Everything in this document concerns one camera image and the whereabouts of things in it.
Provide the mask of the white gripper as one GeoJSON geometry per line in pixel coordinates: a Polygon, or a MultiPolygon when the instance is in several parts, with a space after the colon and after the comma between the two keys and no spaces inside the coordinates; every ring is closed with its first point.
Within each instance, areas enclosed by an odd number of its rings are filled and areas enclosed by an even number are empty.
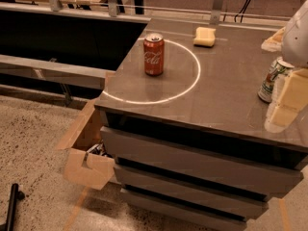
{"type": "MultiPolygon", "coordinates": [[[[285,62],[296,67],[308,67],[308,0],[283,27],[261,44],[263,50],[280,51],[285,62]]],[[[272,101],[266,114],[265,128],[281,133],[308,105],[308,69],[279,75],[272,92],[272,101]]]]}

